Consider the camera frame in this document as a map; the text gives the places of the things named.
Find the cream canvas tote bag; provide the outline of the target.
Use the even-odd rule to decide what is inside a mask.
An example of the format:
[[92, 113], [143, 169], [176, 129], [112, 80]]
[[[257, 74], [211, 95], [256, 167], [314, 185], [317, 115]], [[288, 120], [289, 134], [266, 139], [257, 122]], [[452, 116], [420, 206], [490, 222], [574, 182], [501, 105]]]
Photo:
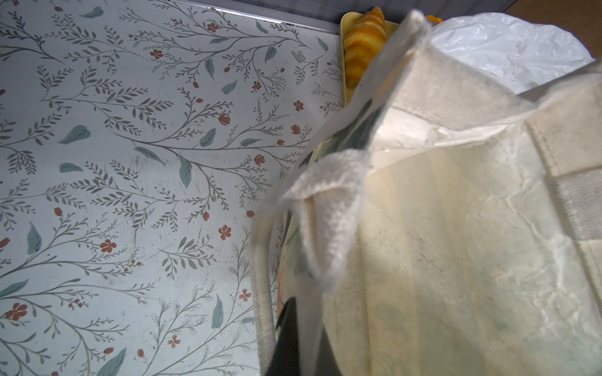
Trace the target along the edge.
[[408, 13], [253, 228], [262, 375], [599, 375], [601, 63], [515, 94]]

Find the white lemon-print plastic bag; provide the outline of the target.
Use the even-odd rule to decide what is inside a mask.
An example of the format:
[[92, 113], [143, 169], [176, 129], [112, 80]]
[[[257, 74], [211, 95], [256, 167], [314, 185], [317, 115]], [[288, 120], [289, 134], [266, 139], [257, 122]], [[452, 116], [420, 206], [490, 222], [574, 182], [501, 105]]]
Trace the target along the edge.
[[491, 76], [515, 93], [525, 92], [594, 62], [572, 33], [504, 13], [455, 17], [433, 27], [432, 44]]

